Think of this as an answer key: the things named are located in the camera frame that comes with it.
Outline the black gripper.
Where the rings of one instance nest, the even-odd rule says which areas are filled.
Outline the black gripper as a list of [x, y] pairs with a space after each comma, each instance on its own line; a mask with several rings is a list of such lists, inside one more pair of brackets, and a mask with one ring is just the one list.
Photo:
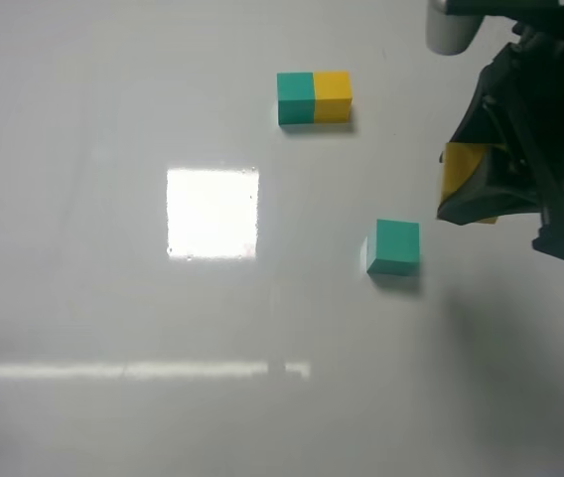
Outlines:
[[538, 213], [533, 248], [564, 259], [564, 1], [523, 14], [514, 31], [450, 141], [493, 146], [479, 167], [480, 212]]

